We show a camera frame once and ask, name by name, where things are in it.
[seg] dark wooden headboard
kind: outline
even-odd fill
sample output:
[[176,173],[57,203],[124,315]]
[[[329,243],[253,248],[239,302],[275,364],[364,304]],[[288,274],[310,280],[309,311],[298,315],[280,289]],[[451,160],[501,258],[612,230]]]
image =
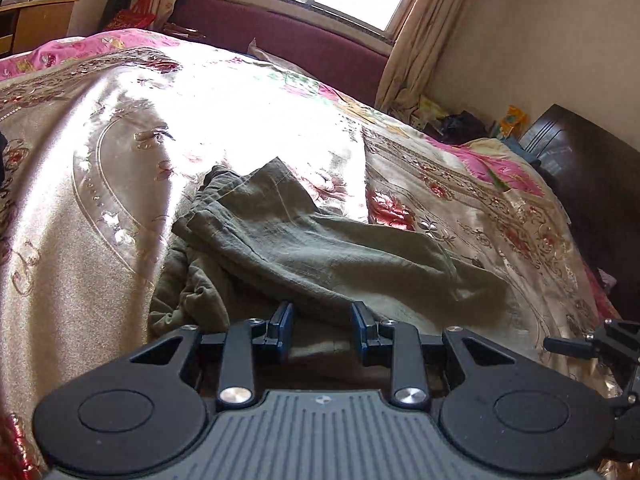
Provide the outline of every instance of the dark wooden headboard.
[[618,280],[613,305],[640,321],[640,152],[558,105],[520,144],[540,159],[582,256]]

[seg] window sill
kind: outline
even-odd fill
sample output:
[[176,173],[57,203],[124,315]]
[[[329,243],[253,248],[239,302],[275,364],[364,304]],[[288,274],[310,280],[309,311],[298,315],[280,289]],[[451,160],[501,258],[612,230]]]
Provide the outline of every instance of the window sill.
[[290,16],[302,22],[324,28],[329,32],[355,41],[384,56],[391,53],[394,42],[373,30],[350,22],[323,9],[296,0],[229,0],[239,4],[254,5],[272,12]]

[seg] red item on desk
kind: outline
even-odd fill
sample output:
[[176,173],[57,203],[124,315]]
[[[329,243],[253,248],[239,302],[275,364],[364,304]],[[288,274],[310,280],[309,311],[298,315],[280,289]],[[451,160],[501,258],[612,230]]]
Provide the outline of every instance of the red item on desk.
[[120,10],[104,30],[121,28],[147,28],[156,20],[156,15],[149,12],[151,0],[138,0],[131,9]]

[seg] wooden cabinet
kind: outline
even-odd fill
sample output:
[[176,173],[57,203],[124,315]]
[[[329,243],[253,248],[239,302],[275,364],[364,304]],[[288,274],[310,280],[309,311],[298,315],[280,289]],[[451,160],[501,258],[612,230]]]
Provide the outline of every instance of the wooden cabinet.
[[0,57],[66,36],[78,0],[33,0],[0,7]]

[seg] metal screw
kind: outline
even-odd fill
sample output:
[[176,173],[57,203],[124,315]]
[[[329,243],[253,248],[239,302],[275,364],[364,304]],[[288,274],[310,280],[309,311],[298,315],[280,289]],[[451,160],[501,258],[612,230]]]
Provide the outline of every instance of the metal screw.
[[398,402],[403,404],[420,404],[427,398],[427,394],[420,388],[402,388],[394,394],[394,397]]
[[229,404],[242,404],[251,399],[252,395],[251,390],[247,390],[242,386],[232,386],[222,390],[218,398]]

